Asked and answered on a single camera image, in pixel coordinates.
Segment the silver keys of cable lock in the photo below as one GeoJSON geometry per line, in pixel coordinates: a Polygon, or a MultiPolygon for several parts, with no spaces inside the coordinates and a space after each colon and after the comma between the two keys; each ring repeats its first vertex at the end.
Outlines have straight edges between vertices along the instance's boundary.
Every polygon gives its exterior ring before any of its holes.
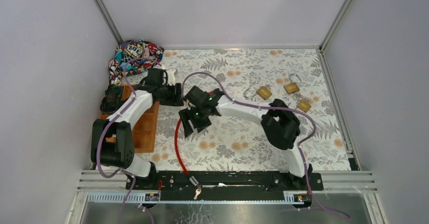
{"type": "Polygon", "coordinates": [[[198,199],[198,196],[201,194],[201,192],[202,192],[202,187],[197,187],[196,188],[196,190],[195,190],[195,194],[194,194],[194,200],[197,200],[198,199]]]}

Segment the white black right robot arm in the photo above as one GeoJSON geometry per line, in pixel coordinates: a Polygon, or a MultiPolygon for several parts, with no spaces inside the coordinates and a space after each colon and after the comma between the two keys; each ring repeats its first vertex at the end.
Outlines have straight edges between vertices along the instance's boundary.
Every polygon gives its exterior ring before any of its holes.
{"type": "Polygon", "coordinates": [[[253,122],[262,127],[272,146],[283,151],[291,185],[302,190],[310,183],[312,167],[305,162],[296,141],[301,134],[301,123],[282,100],[275,99],[268,104],[254,105],[237,101],[218,88],[208,93],[194,86],[184,96],[184,101],[188,106],[179,111],[179,116],[186,137],[194,130],[201,132],[211,126],[212,116],[253,122]]]}

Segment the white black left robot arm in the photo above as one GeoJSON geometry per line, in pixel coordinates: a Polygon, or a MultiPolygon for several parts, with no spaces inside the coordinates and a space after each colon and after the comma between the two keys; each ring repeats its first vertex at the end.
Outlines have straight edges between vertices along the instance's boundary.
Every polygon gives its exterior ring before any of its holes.
{"type": "Polygon", "coordinates": [[[144,189],[156,185],[154,165],[135,155],[132,130],[155,103],[183,106],[182,85],[176,69],[150,68],[140,83],[129,85],[130,97],[106,119],[96,119],[92,128],[91,161],[101,176],[112,178],[120,171],[137,179],[144,189]]]}

